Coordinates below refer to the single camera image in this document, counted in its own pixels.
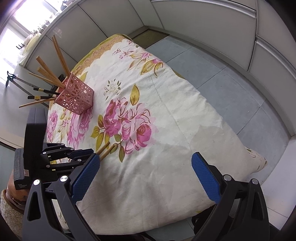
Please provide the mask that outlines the person left hand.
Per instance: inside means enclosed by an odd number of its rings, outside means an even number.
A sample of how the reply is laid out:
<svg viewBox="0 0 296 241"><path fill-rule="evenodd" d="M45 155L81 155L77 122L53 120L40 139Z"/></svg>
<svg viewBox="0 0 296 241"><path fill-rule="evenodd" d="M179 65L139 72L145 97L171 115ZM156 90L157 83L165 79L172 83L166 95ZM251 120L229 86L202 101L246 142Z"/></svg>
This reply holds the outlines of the person left hand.
<svg viewBox="0 0 296 241"><path fill-rule="evenodd" d="M29 192L29 189L16 190L14 184L14 171L12 171L6 188L7 199L16 207L24 209Z"/></svg>

